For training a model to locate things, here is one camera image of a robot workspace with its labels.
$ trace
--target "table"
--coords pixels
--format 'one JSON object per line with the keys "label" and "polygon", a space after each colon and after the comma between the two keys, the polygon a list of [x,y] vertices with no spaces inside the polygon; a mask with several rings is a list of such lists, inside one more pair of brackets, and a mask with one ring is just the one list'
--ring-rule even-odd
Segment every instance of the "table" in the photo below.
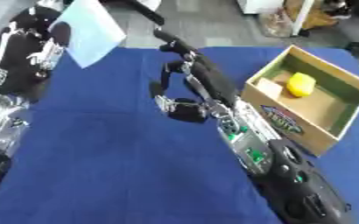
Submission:
{"label": "table", "polygon": [[[308,50],[359,75],[359,65],[343,50]],[[242,88],[283,49],[202,51]],[[174,58],[117,48],[85,70],[63,58],[0,185],[0,223],[279,223],[219,138],[214,120],[191,124],[158,112],[148,83]],[[168,94],[192,97],[181,78],[173,76]],[[359,220],[359,116],[315,163]]]}

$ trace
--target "printed label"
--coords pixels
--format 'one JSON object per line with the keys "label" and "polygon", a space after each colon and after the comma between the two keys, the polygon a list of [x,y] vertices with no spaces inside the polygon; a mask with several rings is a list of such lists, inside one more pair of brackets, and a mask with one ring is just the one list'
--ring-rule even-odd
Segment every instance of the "printed label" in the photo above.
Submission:
{"label": "printed label", "polygon": [[261,105],[261,108],[265,114],[270,118],[272,124],[282,130],[286,130],[292,133],[297,133],[300,135],[304,134],[304,130],[292,119],[289,115],[285,114],[275,107],[269,107]]}

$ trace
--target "black robotic glove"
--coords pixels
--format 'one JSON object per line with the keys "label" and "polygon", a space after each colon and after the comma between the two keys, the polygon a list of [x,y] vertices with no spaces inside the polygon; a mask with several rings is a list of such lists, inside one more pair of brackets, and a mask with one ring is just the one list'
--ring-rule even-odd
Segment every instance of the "black robotic glove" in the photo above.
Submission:
{"label": "black robotic glove", "polygon": [[[169,117],[186,122],[203,123],[207,119],[207,113],[202,108],[202,103],[206,100],[221,102],[228,108],[234,106],[238,92],[234,84],[219,71],[213,62],[168,32],[157,29],[154,35],[166,42],[160,47],[162,52],[177,53],[182,60],[164,64],[160,83],[154,82],[150,85],[151,96],[163,96],[170,86],[172,73],[176,73],[185,74],[187,76],[184,79],[185,86],[201,98],[201,102],[185,98],[174,100],[176,107],[168,109]],[[193,76],[200,84],[189,80],[190,76]]]}
{"label": "black robotic glove", "polygon": [[0,55],[0,71],[6,74],[6,78],[0,85],[1,95],[22,95],[30,102],[39,99],[52,68],[45,67],[44,62],[37,61],[33,55],[43,53],[50,39],[63,47],[70,39],[68,24],[57,24],[51,32],[48,31],[59,15],[56,10],[36,5],[16,15],[10,27],[2,30],[0,45],[3,42],[5,48]]}

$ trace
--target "white card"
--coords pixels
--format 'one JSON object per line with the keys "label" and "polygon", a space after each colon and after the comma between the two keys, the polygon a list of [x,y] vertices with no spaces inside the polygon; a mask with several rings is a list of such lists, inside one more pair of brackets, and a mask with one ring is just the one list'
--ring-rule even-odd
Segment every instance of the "white card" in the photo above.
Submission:
{"label": "white card", "polygon": [[272,80],[268,80],[268,79],[265,79],[265,78],[261,78],[258,81],[256,87],[257,87],[258,90],[265,93],[266,95],[268,95],[270,98],[272,98],[275,101],[278,100],[280,94],[283,91],[282,86],[280,86],[279,84],[273,82]]}
{"label": "white card", "polygon": [[110,53],[126,35],[98,0],[75,0],[51,25],[67,22],[71,41],[67,51],[81,68]]}
{"label": "white card", "polygon": [[152,11],[156,11],[160,5],[161,0],[138,0],[141,4],[147,6]]}

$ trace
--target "plastic bag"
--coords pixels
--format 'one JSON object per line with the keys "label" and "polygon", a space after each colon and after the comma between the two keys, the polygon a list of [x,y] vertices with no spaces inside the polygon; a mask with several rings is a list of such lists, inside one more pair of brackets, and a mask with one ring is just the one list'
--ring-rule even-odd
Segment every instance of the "plastic bag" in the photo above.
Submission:
{"label": "plastic bag", "polygon": [[258,15],[263,34],[273,38],[288,38],[292,35],[292,21],[283,8]]}

